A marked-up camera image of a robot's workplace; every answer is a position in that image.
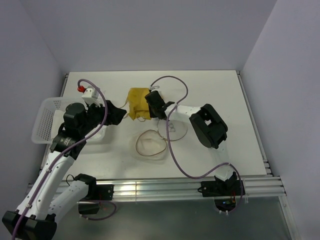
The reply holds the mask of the yellow bra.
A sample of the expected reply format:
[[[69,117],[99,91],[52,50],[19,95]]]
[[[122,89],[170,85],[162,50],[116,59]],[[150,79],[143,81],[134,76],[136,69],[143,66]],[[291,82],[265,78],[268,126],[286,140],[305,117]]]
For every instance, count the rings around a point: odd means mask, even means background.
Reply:
[[[128,91],[126,102],[129,104],[128,116],[134,121],[142,118],[144,120],[151,120],[149,105],[145,96],[150,93],[148,88],[133,87]]]

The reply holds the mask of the white bra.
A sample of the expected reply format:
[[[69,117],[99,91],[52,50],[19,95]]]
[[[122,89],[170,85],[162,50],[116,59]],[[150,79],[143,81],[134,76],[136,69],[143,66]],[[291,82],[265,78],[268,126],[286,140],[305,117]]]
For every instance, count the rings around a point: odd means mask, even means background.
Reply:
[[[54,137],[58,134],[59,127],[64,122],[64,119],[63,119],[64,113],[65,112],[62,110],[55,110],[54,112],[52,128],[51,128],[51,137],[50,137],[51,140],[53,140]],[[101,142],[105,136],[106,128],[107,128],[106,126],[103,126],[94,136],[92,136],[87,141],[89,143]]]

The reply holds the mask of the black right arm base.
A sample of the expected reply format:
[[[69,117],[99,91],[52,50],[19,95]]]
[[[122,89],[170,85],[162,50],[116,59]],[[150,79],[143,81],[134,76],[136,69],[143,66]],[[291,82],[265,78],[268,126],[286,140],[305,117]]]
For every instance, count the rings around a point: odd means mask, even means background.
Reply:
[[[231,185],[217,180],[202,181],[197,191],[203,197],[231,197],[241,196],[246,193],[239,180],[231,183]]]

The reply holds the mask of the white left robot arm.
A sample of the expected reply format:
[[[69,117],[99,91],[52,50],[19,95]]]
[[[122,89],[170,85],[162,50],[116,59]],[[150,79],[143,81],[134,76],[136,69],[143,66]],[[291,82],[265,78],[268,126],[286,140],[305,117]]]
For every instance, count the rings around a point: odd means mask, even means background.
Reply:
[[[80,173],[57,198],[54,197],[63,177],[80,155],[90,135],[99,127],[117,126],[126,110],[105,104],[69,104],[63,123],[53,139],[44,169],[32,189],[14,211],[6,211],[2,223],[12,239],[51,240],[58,221],[80,200],[98,201],[97,180]]]

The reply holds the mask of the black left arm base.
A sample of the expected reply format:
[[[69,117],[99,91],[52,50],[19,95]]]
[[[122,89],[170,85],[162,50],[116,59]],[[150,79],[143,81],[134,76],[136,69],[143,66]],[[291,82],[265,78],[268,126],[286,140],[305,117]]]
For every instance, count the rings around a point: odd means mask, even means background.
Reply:
[[[85,216],[97,214],[105,204],[112,201],[113,194],[113,184],[98,184],[93,191],[80,200],[78,213]]]

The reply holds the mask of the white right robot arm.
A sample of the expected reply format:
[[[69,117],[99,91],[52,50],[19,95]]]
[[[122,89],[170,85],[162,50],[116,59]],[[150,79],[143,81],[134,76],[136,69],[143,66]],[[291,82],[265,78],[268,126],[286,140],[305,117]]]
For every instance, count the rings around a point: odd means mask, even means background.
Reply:
[[[200,107],[180,105],[179,102],[165,102],[157,90],[145,96],[149,111],[153,117],[165,120],[165,132],[171,157],[180,172],[194,180],[199,180],[214,173],[216,189],[222,195],[229,194],[239,177],[239,172],[227,160],[229,159],[226,140],[228,127],[211,104]],[[170,128],[172,121],[190,124],[199,142],[215,156],[217,165],[200,176],[191,176],[179,165],[171,145]]]

